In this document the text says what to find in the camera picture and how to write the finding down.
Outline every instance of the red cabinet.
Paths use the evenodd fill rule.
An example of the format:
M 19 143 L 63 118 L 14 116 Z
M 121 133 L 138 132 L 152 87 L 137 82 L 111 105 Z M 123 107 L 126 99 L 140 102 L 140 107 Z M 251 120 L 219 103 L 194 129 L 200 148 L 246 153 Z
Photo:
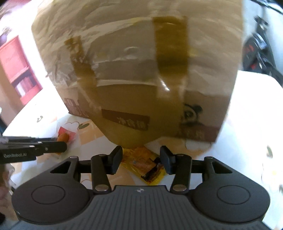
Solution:
M 19 37 L 0 47 L 0 62 L 7 78 L 26 105 L 41 89 L 28 60 L 25 57 Z

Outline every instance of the food packet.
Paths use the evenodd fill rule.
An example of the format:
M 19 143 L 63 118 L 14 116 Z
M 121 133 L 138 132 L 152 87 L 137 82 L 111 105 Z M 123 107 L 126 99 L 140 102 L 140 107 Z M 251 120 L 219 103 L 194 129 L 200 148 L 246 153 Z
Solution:
M 121 165 L 147 185 L 158 185 L 166 174 L 160 158 L 146 147 L 123 149 Z

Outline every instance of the cardboard box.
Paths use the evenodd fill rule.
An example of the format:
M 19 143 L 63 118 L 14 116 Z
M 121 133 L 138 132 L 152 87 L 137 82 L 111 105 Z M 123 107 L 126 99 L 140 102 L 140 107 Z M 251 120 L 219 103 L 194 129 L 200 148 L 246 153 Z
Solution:
M 32 31 L 70 113 L 113 143 L 216 140 L 241 59 L 240 1 L 45 0 Z

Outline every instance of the circular pad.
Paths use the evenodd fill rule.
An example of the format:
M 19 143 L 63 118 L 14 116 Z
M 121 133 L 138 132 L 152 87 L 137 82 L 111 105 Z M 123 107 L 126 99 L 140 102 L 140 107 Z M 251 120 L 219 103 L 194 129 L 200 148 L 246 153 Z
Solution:
M 78 215 L 89 192 L 67 174 L 40 174 L 19 186 L 12 204 L 19 219 L 35 224 L 60 223 Z
M 62 200 L 65 196 L 65 190 L 59 186 L 45 185 L 34 190 L 31 196 L 37 203 L 50 205 Z
M 220 200 L 231 205 L 240 205 L 250 198 L 250 193 L 243 187 L 236 185 L 223 186 L 217 191 Z
M 196 187 L 192 200 L 206 216 L 225 223 L 262 219 L 268 210 L 268 192 L 240 174 L 218 174 Z

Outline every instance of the table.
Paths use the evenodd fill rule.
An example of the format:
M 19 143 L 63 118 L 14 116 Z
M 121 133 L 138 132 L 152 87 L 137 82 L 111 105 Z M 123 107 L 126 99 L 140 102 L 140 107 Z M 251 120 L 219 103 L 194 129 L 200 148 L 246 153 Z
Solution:
M 214 144 L 162 137 L 146 146 L 159 153 L 167 145 L 173 153 L 185 153 L 194 159 L 213 156 L 245 176 L 259 183 L 269 192 L 271 204 L 264 222 L 271 229 L 283 228 L 283 89 L 267 75 L 239 71 L 227 117 Z M 77 129 L 79 124 L 88 124 Z M 96 125 L 88 119 L 75 117 L 68 111 L 54 88 L 44 88 L 16 116 L 8 126 L 6 136 L 56 136 L 62 126 L 76 132 L 68 150 L 61 155 L 45 154 L 36 161 L 13 164 L 13 182 L 20 185 L 69 156 L 80 160 L 97 154 L 109 154 L 111 143 Z M 144 185 L 122 167 L 109 176 L 111 186 Z M 160 184 L 168 188 L 173 176 L 165 176 Z M 82 175 L 82 184 L 91 188 L 91 177 Z M 201 175 L 192 175 L 190 188 L 201 182 Z

